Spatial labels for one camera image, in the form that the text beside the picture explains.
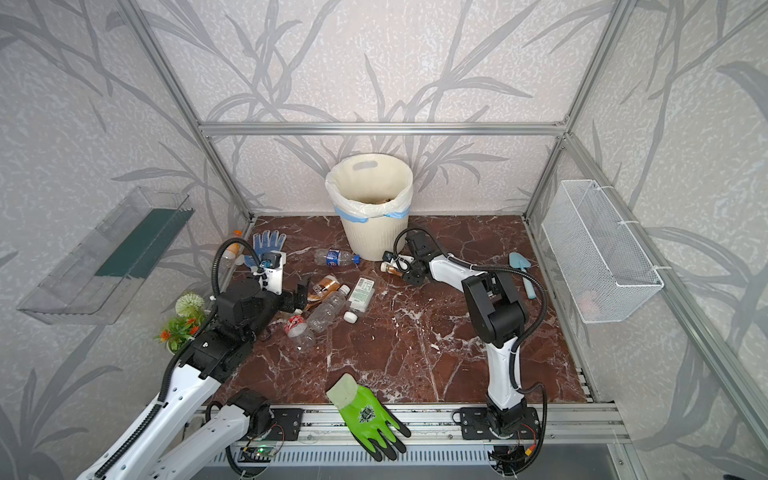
trash can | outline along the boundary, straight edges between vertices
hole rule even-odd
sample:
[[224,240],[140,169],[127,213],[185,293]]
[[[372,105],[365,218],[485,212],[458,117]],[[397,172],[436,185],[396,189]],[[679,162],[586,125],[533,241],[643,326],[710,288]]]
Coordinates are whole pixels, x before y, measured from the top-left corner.
[[[411,168],[391,155],[353,155],[326,175],[326,189],[353,252],[380,262],[398,233],[408,226],[413,198]],[[405,241],[405,237],[400,240],[398,251]]]

marble surface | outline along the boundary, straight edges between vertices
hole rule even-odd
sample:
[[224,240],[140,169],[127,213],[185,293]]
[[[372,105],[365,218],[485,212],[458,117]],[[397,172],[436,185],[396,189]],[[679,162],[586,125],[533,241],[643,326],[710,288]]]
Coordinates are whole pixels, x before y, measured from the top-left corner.
[[[541,277],[520,217],[411,217],[410,224],[427,226],[447,250],[470,261],[508,264],[508,253],[516,250]],[[411,286],[381,273],[373,262],[332,270],[315,265],[316,248],[349,250],[338,217],[261,217],[253,231],[267,229],[288,236],[283,248],[288,253],[287,288],[295,287],[299,274],[311,273],[317,281],[333,273],[350,287],[365,275],[376,280],[376,295],[357,323],[338,321],[317,336],[317,345],[308,352],[292,348],[282,328],[286,317],[278,316],[270,324],[271,337],[255,345],[217,399],[248,387],[273,403],[326,403],[325,391],[348,372],[384,402],[485,402],[488,363],[463,293],[444,283]],[[245,275],[237,272],[233,281]],[[533,321],[540,303],[525,298],[521,282],[518,287]],[[522,348],[524,386],[541,381],[552,402],[585,401],[552,308]],[[541,396],[536,392],[528,399],[537,402]]]

light blue trowel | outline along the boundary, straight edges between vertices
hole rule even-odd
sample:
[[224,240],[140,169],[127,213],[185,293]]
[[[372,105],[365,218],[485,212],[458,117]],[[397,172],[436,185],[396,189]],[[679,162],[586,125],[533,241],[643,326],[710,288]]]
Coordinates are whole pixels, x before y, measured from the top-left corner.
[[[525,272],[526,268],[531,268],[531,262],[520,253],[512,252],[509,254],[509,266]],[[533,290],[533,283],[527,278],[524,278],[523,285],[525,285],[525,293],[528,294],[528,298],[536,298],[536,292]]]

green mat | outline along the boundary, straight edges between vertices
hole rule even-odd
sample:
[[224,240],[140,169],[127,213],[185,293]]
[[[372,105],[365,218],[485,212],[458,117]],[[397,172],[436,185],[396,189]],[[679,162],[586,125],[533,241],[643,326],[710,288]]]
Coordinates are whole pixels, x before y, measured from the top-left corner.
[[194,210],[154,208],[107,258],[96,276],[147,278]]

blue glove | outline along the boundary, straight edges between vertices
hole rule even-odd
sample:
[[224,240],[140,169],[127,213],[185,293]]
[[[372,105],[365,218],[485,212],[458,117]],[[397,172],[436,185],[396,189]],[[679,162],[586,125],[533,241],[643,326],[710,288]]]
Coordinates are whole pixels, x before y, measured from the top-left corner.
[[[253,235],[253,249],[256,251],[256,255],[261,257],[262,253],[277,251],[280,252],[283,249],[283,245],[286,242],[286,234],[280,235],[277,230],[270,231],[265,230],[261,235],[255,233]],[[256,266],[256,262],[250,255],[245,256],[245,264],[247,267],[252,268]]]

